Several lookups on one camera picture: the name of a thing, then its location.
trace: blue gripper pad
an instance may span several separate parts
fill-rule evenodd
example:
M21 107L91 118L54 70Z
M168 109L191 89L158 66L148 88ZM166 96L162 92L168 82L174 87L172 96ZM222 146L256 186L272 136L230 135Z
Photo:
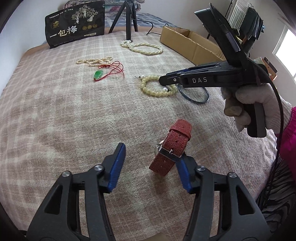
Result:
M100 186L105 187L106 193L111 193L117 185L117 181L126 157L126 146L119 143L115 152L106 156L102 165L105 168L104 176L100 180Z
M192 193L193 187L190 182L190 172L188 170L188 166L186 165L187 160L184 160L184 158L187 158L187 156L182 156L179 161L176 162L176 166L178 169L179 177L182 182L183 188L188 192Z

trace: red watch strap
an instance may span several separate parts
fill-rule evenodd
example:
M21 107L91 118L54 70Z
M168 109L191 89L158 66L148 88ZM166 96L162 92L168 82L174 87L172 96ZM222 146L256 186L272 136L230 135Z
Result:
M185 120L177 120L177 122L171 126L170 132L162 144L162 148L168 151L172 150L174 155L181 156L185 150L187 142L191 138L191 129L192 126L189 122ZM174 164L175 162L158 153L149 169L164 177L172 169Z

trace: gloved hand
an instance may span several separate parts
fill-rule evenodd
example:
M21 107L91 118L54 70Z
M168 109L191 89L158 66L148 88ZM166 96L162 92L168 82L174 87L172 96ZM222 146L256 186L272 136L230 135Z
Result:
M235 93L233 93L231 89L222 87L221 94L222 97L227 101L228 105L233 105L232 109L236 111L238 110L240 112L238 112L237 115L232 115L235 118L235 124L239 132L241 132L246 127L246 125L250 124L251 118L249 114L243 109L242 105L240 106L242 109L240 109L238 106L234 106L236 104L233 98L236 98L243 104L253 104L255 102L262 103L266 117L266 128L272 129L275 134L279 134L281 127L279 104L270 84L262 84L260 86L242 86L237 89ZM285 129L291 118L292 106L282 97L281 102L284 110Z

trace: wristwatch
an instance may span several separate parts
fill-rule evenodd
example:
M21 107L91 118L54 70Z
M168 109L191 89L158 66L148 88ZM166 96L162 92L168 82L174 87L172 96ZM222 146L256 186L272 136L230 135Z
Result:
M165 176L172 169L175 162L181 158L187 142L191 138L192 126L185 120L177 120L170 128L165 140L155 148L155 158L149 169Z

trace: window frame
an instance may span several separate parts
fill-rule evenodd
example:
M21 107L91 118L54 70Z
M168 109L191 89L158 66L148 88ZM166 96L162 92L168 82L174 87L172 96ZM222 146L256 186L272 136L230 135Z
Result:
M286 37L286 34L287 34L287 32L288 32L288 30L290 30L290 28L287 26L287 25L285 25L285 27L284 27L284 30L283 30L283 33L281 34L281 37L280 37L280 39L279 39L279 41L278 41L278 43L277 43L277 45L276 45L276 47L275 47L275 49L274 49L274 51L272 52L272 54L276 57L276 59L285 67L285 69L289 72L289 74L293 77L293 79L296 81L296 74L293 76L291 73L290 73L290 71L286 68L286 66L283 64L283 62L276 56L276 54L277 54L277 52L278 52L278 50L279 50L279 48L281 47L281 45L282 45L282 43L283 43L283 41L284 41L284 39L285 39L285 37Z

